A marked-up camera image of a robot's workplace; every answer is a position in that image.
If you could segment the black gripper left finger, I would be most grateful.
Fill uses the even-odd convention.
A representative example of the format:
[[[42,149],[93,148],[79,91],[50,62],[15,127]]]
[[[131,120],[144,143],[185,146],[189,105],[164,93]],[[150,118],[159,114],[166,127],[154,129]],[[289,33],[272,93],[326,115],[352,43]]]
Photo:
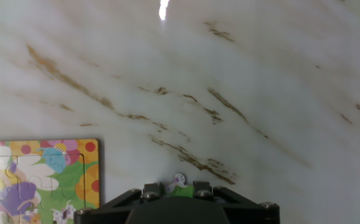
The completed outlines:
[[[126,223],[130,213],[148,202],[164,196],[161,182],[144,184],[143,189],[130,189],[98,208],[84,207],[73,216],[75,224]]]

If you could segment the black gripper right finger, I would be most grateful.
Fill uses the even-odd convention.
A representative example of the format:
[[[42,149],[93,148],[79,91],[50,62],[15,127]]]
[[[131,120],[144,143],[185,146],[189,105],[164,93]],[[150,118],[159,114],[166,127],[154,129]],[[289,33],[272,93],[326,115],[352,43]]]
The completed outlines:
[[[228,187],[212,187],[209,182],[193,182],[193,198],[212,205],[208,211],[224,223],[280,224],[280,206],[274,202],[253,202]]]

